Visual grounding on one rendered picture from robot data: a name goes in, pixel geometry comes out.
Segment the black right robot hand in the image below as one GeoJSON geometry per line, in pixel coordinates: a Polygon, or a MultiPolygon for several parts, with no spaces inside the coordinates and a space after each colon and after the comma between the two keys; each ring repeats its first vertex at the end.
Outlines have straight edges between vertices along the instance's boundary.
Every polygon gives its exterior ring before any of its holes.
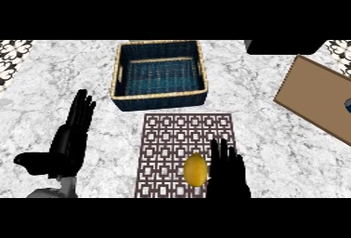
{"type": "Polygon", "coordinates": [[[207,183],[208,199],[248,199],[251,190],[245,180],[244,157],[226,139],[211,140],[211,165],[207,183]]]}

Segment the yellow lemon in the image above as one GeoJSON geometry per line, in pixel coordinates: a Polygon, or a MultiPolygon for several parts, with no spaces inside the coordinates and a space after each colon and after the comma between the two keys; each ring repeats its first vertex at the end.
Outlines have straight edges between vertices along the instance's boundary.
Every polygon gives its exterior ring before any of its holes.
{"type": "Polygon", "coordinates": [[[195,152],[186,159],[185,179],[193,187],[201,187],[207,181],[207,162],[204,157],[195,152]]]}

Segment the brown cardboard box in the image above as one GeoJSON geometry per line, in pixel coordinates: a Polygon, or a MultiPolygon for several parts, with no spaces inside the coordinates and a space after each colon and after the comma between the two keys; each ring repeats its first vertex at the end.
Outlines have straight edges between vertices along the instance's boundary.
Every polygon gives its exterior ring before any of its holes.
{"type": "Polygon", "coordinates": [[[298,55],[273,101],[351,146],[351,78],[298,55]]]}

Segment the black appliance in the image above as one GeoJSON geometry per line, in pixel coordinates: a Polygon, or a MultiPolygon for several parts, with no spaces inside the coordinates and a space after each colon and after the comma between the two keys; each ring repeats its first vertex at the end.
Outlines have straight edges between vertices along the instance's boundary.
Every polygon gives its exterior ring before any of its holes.
{"type": "Polygon", "coordinates": [[[250,55],[311,55],[320,49],[323,40],[245,40],[250,55]]]}

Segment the brown patterned placemat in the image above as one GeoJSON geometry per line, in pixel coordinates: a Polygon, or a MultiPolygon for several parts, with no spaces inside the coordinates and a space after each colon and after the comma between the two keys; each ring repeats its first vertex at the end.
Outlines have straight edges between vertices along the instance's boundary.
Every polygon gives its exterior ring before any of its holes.
{"type": "Polygon", "coordinates": [[[148,113],[142,134],[136,198],[205,198],[207,184],[185,180],[185,163],[196,152],[211,165],[211,140],[235,145],[229,113],[148,113]]]}

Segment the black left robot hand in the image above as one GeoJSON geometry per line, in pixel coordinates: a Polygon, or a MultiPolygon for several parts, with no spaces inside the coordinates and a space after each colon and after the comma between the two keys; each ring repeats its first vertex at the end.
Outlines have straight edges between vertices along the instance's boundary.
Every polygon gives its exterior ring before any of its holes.
{"type": "Polygon", "coordinates": [[[14,162],[34,176],[50,179],[76,177],[83,167],[89,140],[89,127],[96,102],[84,89],[80,89],[71,103],[68,120],[59,126],[49,152],[24,152],[14,162]]]}

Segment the dark blue wicker basket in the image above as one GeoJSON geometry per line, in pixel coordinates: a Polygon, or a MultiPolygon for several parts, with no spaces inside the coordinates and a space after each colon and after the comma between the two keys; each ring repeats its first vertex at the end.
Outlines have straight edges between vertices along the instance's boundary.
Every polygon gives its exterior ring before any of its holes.
{"type": "Polygon", "coordinates": [[[207,93],[198,40],[132,41],[118,45],[109,96],[123,112],[199,106],[207,93]]]}

